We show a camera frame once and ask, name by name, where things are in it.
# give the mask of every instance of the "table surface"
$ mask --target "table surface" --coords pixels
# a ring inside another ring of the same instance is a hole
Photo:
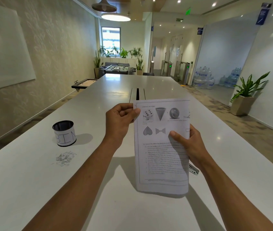
[[[191,100],[191,123],[219,166],[273,222],[273,164],[170,77],[106,74],[0,150],[0,230],[21,230],[100,144],[105,112],[129,102],[132,88],[146,99]],[[72,120],[77,142],[56,144],[52,125]],[[56,164],[66,151],[69,166]],[[83,230],[224,230],[204,176],[190,173],[189,193],[162,197],[135,190],[134,132],[130,125],[108,168]]]

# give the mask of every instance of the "forearm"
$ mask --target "forearm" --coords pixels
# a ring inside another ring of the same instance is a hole
[[[24,230],[81,230],[116,150],[103,140]]]
[[[216,201],[227,231],[273,231],[271,221],[247,199],[214,160],[209,159],[204,162],[201,171]]]

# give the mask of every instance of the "pen holder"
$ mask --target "pen holder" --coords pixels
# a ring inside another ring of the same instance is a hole
[[[77,141],[72,121],[60,121],[53,125],[57,145],[68,147]]]

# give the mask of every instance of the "stack of water bottles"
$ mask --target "stack of water bottles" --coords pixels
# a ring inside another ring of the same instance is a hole
[[[220,79],[219,85],[226,86],[226,87],[234,87],[234,85],[236,85],[239,79],[240,73],[241,73],[241,68],[233,69],[230,76],[228,77],[223,76]]]
[[[192,86],[197,89],[212,89],[214,85],[214,78],[211,77],[210,68],[204,66],[195,70]]]

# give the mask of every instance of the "paper sheet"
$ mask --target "paper sheet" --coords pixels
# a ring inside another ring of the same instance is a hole
[[[141,113],[134,121],[136,187],[139,191],[186,194],[189,158],[174,141],[174,130],[189,138],[190,112],[187,99],[137,100]]]

